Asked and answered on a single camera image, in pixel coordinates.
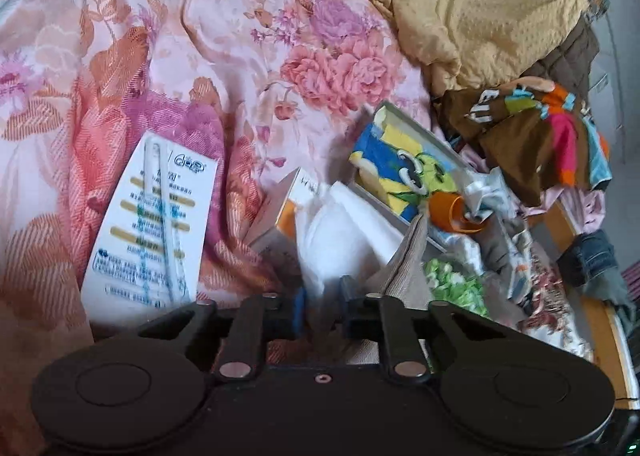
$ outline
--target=gold stripe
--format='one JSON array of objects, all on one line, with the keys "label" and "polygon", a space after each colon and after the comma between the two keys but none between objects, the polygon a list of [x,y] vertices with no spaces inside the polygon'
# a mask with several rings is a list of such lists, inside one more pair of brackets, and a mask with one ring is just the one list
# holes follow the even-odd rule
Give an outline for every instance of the gold stripe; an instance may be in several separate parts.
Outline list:
[{"label": "gold stripe", "polygon": [[[143,182],[140,178],[131,177],[130,181],[136,187],[140,187],[141,189],[145,188],[145,182]],[[154,194],[156,194],[158,196],[162,195],[162,192],[160,191],[160,189],[158,187],[153,187],[152,190],[153,190]],[[178,203],[181,203],[182,205],[186,205],[187,207],[195,207],[196,206],[196,202],[195,201],[190,200],[189,198],[185,198],[183,196],[179,196],[178,194],[169,193],[169,199],[172,200],[172,201],[177,201]]]},{"label": "gold stripe", "polygon": [[[127,241],[128,243],[131,243],[132,245],[138,245],[138,246],[142,246],[143,248],[149,249],[151,251],[160,253],[162,255],[164,255],[164,247],[161,245],[158,245],[158,243],[154,243],[153,241],[147,241],[146,239],[142,239],[141,237],[137,237],[135,235],[133,235],[132,233],[126,232],[123,229],[120,229],[119,227],[111,227],[111,235],[114,235],[115,237],[122,239],[124,241]],[[184,258],[184,252],[181,250],[174,250],[174,255],[176,259],[183,259]]]},{"label": "gold stripe", "polygon": [[[133,203],[130,203],[130,201],[122,200],[120,202],[120,206],[126,211],[133,212],[134,214],[138,213],[138,207],[135,206]],[[150,221],[155,221],[156,223],[162,223],[162,217],[160,217],[158,214],[154,214],[149,211],[142,211],[142,213],[139,215],[141,217],[144,217],[145,219],[149,219]],[[189,226],[188,223],[182,223],[181,221],[174,221],[174,229],[189,232],[191,230],[191,227]]]}]

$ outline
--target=floral bedsheet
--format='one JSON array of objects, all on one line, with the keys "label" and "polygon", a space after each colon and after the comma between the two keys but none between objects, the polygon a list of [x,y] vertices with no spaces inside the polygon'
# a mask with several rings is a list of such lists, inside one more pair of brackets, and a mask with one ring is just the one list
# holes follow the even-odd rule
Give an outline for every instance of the floral bedsheet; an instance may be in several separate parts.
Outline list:
[{"label": "floral bedsheet", "polygon": [[199,298],[278,282],[242,242],[302,166],[341,172],[383,98],[429,95],[367,0],[0,0],[0,453],[36,454],[34,375],[92,342],[79,288],[146,129],[219,160]]}]

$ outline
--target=logo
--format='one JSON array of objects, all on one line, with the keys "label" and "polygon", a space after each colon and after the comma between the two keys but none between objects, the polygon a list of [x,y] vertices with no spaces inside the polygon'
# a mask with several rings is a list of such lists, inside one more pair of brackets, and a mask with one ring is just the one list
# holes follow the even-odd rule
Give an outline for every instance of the logo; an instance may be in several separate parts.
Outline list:
[{"label": "logo", "polygon": [[174,163],[178,167],[187,167],[191,172],[195,172],[196,174],[204,171],[204,165],[201,162],[197,160],[194,161],[190,156],[185,156],[184,154],[178,154],[174,159]]}]

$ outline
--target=green cartoon face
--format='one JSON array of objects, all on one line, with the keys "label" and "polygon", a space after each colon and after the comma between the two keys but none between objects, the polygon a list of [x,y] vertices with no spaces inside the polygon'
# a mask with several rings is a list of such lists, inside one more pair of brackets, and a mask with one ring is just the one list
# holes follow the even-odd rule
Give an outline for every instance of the green cartoon face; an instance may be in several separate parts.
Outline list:
[{"label": "green cartoon face", "polygon": [[406,165],[398,171],[398,175],[410,192],[393,194],[396,198],[417,205],[421,199],[428,198],[434,192],[457,190],[456,182],[433,156],[423,152],[413,156],[399,149],[398,157]]}]

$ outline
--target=small cardboard box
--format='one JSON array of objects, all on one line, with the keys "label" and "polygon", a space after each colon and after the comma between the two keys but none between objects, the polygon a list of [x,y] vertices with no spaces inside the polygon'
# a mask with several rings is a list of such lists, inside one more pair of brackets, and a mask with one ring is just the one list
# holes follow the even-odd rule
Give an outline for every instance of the small cardboard box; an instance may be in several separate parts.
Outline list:
[{"label": "small cardboard box", "polygon": [[318,194],[318,181],[304,169],[289,173],[269,192],[244,237],[254,251],[268,261],[287,287],[300,285],[301,274],[296,246],[296,206]]}]

